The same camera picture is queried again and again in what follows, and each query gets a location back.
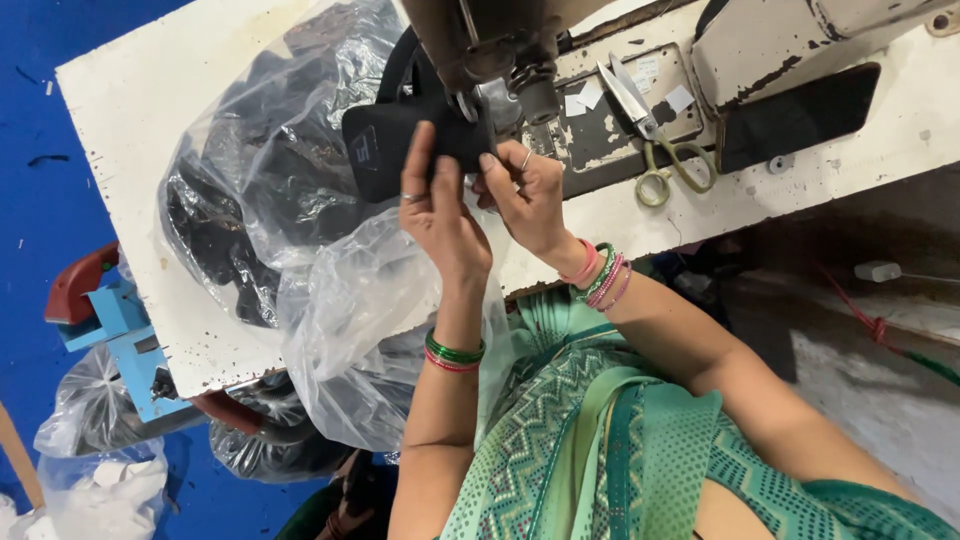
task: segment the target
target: steel scissors blade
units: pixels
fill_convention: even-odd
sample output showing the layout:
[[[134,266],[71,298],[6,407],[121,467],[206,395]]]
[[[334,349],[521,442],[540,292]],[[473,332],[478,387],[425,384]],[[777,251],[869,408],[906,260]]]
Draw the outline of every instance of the steel scissors blade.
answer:
[[[708,192],[717,181],[717,169],[713,163],[713,157],[702,147],[692,142],[671,143],[660,131],[657,119],[654,118],[647,103],[643,100],[640,89],[636,87],[633,78],[627,72],[627,68],[617,59],[613,52],[610,52],[610,65],[613,73],[607,67],[597,62],[597,69],[600,72],[600,78],[613,94],[613,98],[620,105],[620,108],[627,113],[630,121],[633,122],[636,132],[643,138],[643,155],[647,163],[647,172],[643,173],[636,182],[636,196],[644,205],[649,207],[659,207],[666,203],[670,198],[670,171],[660,170],[654,163],[654,143],[659,144],[666,150],[670,160],[673,162],[677,173],[684,179],[690,189],[697,193]],[[699,156],[707,164],[709,179],[706,185],[702,185],[694,180],[686,169],[681,165],[677,158],[678,150],[689,150]],[[659,186],[650,185],[655,192],[654,196],[647,193],[643,187],[650,182],[657,183]]]

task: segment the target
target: clear plastic bag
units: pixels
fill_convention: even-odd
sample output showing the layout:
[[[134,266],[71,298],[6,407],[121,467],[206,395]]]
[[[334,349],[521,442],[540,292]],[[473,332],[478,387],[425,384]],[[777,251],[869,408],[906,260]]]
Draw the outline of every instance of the clear plastic bag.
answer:
[[[83,457],[42,455],[36,475],[59,538],[153,537],[167,482],[163,439]]]
[[[106,344],[98,344],[63,376],[54,413],[34,437],[34,449],[52,457],[109,452],[153,437],[198,426],[194,408],[144,424]]]
[[[288,426],[309,422],[293,387],[287,395],[282,394],[274,390],[233,398]],[[328,477],[353,451],[347,445],[327,440],[319,432],[292,445],[271,445],[217,420],[210,422],[209,438],[213,456],[236,477],[266,483]]]
[[[489,214],[477,213],[483,221]],[[441,280],[430,258],[389,209],[322,248],[312,266],[284,271],[277,314],[283,359],[307,414],[330,439],[390,452],[399,448],[423,365],[423,324],[437,309]],[[486,396],[499,392],[513,362],[500,286],[483,305]],[[492,400],[481,396],[480,415]]]
[[[389,0],[315,9],[184,133],[158,190],[160,226],[240,320],[276,328],[278,271],[391,204],[357,197],[340,121],[373,101],[402,31]]]

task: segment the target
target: pink bangle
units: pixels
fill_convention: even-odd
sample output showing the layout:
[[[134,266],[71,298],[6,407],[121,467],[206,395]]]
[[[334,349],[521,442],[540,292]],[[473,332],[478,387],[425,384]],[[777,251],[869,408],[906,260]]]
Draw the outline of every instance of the pink bangle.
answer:
[[[444,370],[446,370],[446,371],[452,372],[452,373],[469,373],[469,372],[471,372],[471,371],[476,371],[477,369],[480,368],[480,362],[476,362],[476,363],[473,363],[473,364],[466,364],[466,365],[464,365],[464,366],[454,366],[454,365],[450,365],[450,364],[448,364],[448,363],[440,360],[439,358],[433,356],[433,355],[430,353],[430,350],[427,349],[425,345],[423,346],[423,353],[426,355],[426,359],[428,359],[428,360],[430,360],[431,362],[433,362],[433,365],[435,365],[435,366],[437,366],[437,367],[439,367],[439,368],[441,368],[441,369],[444,369]]]
[[[620,274],[620,268],[622,267],[623,255],[618,253],[613,258],[613,268],[611,268],[610,273],[607,274],[607,278],[603,281],[603,284],[593,293],[593,296],[587,299],[587,307],[597,307],[600,305],[600,301],[603,300],[604,295],[610,291],[610,287],[613,286],[613,282]]]
[[[620,300],[621,296],[623,296],[623,291],[627,290],[627,283],[630,282],[630,275],[633,273],[634,273],[634,266],[632,263],[627,261],[627,277],[626,279],[623,280],[623,284],[620,285],[620,290],[616,291],[616,296],[613,297],[613,302],[610,302],[609,306],[598,307],[597,311],[600,311],[601,313],[606,313],[607,311],[610,311],[610,308],[613,307],[613,305]]]
[[[577,241],[587,248],[587,262],[584,263],[584,267],[580,269],[580,272],[577,272],[573,276],[565,276],[560,274],[560,279],[563,280],[564,283],[579,283],[585,280],[590,275],[590,272],[593,270],[593,264],[597,260],[597,249],[593,247],[592,244],[583,238],[577,238]]]

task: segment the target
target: woman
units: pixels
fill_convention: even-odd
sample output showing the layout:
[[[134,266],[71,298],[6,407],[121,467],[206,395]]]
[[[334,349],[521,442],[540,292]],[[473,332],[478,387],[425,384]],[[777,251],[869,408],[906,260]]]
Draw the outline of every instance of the woman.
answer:
[[[474,454],[490,245],[421,123],[400,222],[444,281],[404,432],[391,540],[871,540],[960,535],[740,340],[564,227],[563,170],[481,157],[480,206],[571,284],[518,302],[523,349]]]

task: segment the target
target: ring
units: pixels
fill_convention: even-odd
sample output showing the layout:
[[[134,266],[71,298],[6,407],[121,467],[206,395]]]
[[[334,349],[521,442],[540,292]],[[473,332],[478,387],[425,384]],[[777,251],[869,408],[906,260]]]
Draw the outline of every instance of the ring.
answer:
[[[405,191],[400,191],[400,198],[404,201],[410,201],[411,203],[418,203],[426,199],[426,195],[418,195],[417,193],[407,193]]]
[[[520,172],[521,172],[521,173],[522,173],[522,172],[526,172],[526,170],[527,170],[527,161],[530,160],[530,155],[533,154],[533,153],[534,153],[533,150],[531,150],[530,152],[527,152],[527,157],[523,159],[523,166],[520,167]]]

